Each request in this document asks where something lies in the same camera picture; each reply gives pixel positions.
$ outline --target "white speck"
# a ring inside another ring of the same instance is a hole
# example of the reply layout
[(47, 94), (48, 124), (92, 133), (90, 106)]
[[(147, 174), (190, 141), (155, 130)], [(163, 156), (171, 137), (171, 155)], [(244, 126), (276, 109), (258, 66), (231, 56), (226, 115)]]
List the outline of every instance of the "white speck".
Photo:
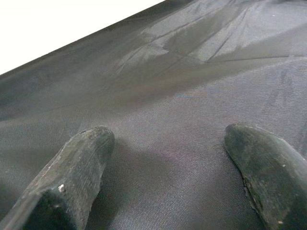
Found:
[(65, 191), (65, 188), (64, 188), (64, 185), (63, 185), (63, 184), (61, 184), (61, 185), (58, 187), (58, 189), (59, 189), (59, 192), (60, 192), (60, 193), (62, 193), (62, 192)]

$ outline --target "dark rubber object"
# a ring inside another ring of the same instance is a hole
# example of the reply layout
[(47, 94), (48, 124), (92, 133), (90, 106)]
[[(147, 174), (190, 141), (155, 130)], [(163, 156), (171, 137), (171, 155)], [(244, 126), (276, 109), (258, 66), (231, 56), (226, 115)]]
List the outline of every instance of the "dark rubber object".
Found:
[(83, 230), (114, 148), (102, 126), (73, 136), (26, 188), (1, 230)]
[(306, 160), (275, 134), (243, 124), (226, 128), (224, 144), (267, 228), (307, 229)]

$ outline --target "white wall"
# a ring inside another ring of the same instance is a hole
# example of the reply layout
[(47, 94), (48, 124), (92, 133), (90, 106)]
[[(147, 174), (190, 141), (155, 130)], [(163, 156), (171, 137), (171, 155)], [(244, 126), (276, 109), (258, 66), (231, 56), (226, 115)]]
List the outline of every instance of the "white wall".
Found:
[(163, 0), (1, 0), (0, 74)]

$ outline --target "black fabric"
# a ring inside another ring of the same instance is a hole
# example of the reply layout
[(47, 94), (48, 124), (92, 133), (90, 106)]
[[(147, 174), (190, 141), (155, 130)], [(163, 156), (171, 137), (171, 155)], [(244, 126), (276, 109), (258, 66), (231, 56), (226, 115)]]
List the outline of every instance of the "black fabric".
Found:
[(232, 122), (307, 154), (307, 3), (166, 1), (0, 76), (0, 219), (60, 147), (114, 131), (87, 230), (262, 230)]

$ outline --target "fabric surface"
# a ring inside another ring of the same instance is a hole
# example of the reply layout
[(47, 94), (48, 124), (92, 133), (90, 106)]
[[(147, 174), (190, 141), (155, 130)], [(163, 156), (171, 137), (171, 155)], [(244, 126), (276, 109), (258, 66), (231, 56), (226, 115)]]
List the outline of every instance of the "fabric surface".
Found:
[(263, 230), (224, 128), (307, 156), (306, 6), (165, 1), (1, 75), (0, 219), (71, 136), (105, 125), (116, 148), (87, 230)]

